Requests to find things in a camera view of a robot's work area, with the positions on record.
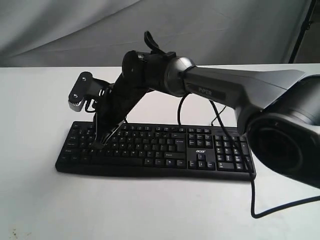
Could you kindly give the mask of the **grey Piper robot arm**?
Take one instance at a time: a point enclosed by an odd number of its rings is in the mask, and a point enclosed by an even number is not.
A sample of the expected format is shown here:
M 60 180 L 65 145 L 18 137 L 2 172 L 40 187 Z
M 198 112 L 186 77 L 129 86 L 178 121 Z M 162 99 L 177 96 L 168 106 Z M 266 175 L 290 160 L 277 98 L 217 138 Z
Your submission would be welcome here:
M 297 69 L 250 71 L 197 67 L 164 52 L 150 32 L 150 52 L 131 50 L 122 72 L 97 102 L 95 144 L 103 146 L 149 91 L 175 97 L 195 94 L 234 109 L 237 131 L 269 169 L 320 186 L 320 73 Z

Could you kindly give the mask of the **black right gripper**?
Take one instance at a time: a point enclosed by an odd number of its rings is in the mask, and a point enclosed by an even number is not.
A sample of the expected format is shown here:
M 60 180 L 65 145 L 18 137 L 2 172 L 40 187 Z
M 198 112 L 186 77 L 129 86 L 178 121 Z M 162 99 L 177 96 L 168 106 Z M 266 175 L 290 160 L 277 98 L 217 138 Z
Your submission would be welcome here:
M 124 119 L 148 92 L 144 79 L 139 76 L 118 77 L 111 91 L 98 103 L 93 123 L 95 138 L 92 147 L 102 150 L 108 140 L 124 124 Z

